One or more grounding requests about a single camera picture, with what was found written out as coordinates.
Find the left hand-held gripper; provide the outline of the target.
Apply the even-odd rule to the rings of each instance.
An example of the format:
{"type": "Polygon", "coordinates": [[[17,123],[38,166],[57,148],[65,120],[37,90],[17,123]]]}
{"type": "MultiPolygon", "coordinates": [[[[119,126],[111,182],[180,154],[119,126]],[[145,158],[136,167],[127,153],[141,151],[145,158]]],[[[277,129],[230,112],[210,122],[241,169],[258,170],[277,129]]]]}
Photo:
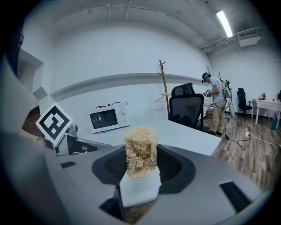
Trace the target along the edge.
{"type": "Polygon", "coordinates": [[[57,103],[41,115],[36,126],[44,135],[45,145],[54,150],[56,155],[79,155],[111,147],[109,144],[79,138],[73,118],[57,103]]]}

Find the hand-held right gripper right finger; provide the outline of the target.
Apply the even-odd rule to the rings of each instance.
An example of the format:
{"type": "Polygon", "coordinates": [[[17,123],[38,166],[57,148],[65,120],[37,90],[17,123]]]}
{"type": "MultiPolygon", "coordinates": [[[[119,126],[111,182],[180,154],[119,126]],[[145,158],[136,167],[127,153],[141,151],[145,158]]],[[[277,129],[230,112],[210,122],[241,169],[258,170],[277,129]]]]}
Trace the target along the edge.
{"type": "Polygon", "coordinates": [[[151,202],[158,198],[160,171],[155,169],[143,179],[131,179],[126,172],[119,186],[124,207],[151,202]]]}

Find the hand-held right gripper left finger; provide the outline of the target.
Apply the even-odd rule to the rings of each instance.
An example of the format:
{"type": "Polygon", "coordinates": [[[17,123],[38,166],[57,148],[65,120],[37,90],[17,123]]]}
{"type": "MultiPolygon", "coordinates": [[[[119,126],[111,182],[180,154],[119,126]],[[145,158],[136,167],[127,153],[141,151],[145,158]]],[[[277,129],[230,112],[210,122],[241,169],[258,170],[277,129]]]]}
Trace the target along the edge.
{"type": "Polygon", "coordinates": [[[119,185],[115,187],[113,197],[103,202],[99,208],[116,219],[126,220],[119,185]]]}

